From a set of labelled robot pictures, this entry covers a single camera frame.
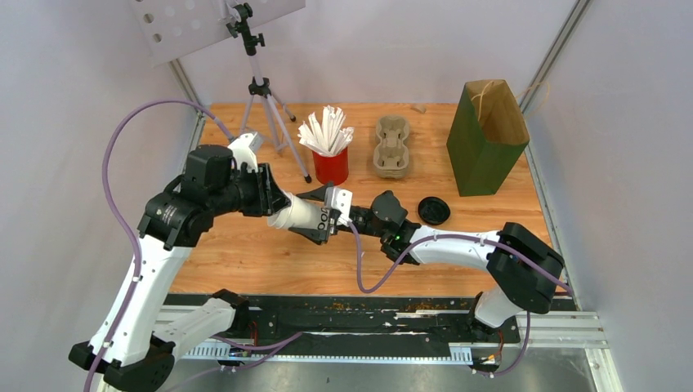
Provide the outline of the white paper cup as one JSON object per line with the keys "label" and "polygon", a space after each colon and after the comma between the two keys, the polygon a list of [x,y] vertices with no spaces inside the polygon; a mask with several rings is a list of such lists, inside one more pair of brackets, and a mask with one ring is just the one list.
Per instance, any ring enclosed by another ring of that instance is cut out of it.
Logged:
{"label": "white paper cup", "polygon": [[289,205],[267,218],[267,224],[276,229],[318,229],[329,218],[329,210],[284,191]]}

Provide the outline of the black plastic cup lid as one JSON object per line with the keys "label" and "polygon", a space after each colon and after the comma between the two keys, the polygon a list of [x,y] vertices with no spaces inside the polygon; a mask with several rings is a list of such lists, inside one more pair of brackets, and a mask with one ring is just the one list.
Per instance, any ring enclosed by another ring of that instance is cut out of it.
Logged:
{"label": "black plastic cup lid", "polygon": [[443,199],[427,196],[419,202],[417,213],[419,218],[428,225],[441,225],[450,218],[451,210]]}

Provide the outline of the green paper bag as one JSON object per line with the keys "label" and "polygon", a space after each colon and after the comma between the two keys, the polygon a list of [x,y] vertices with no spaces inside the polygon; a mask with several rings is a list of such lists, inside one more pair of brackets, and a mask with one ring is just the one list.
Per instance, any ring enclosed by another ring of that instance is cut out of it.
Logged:
{"label": "green paper bag", "polygon": [[466,82],[446,142],[458,194],[496,194],[529,142],[505,80]]}

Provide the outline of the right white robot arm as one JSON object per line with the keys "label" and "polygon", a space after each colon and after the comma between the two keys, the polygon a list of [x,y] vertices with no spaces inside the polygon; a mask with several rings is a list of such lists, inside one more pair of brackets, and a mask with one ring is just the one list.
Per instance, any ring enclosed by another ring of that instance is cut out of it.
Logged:
{"label": "right white robot arm", "polygon": [[449,264],[487,271],[495,285],[477,296],[466,320],[468,333],[478,341],[489,340],[521,311],[546,314],[557,287],[568,287],[560,280],[563,257],[516,222],[476,233],[436,229],[408,220],[407,210],[390,190],[369,207],[354,205],[351,191],[336,185],[287,197],[289,205],[275,227],[316,244],[340,231],[354,234],[359,263],[361,239],[370,236],[379,239],[382,252],[394,265]]}

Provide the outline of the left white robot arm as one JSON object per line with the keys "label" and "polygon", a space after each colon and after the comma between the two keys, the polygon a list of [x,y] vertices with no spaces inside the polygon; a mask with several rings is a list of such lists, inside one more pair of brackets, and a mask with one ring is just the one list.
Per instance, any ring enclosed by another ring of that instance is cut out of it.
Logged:
{"label": "left white robot arm", "polygon": [[218,216],[272,216],[288,205],[255,148],[235,141],[191,151],[183,173],[145,205],[129,234],[128,276],[98,332],[74,345],[69,360],[117,390],[155,391],[201,342],[221,332],[243,336],[250,327],[248,300],[226,289],[165,326],[156,320],[179,269]]}

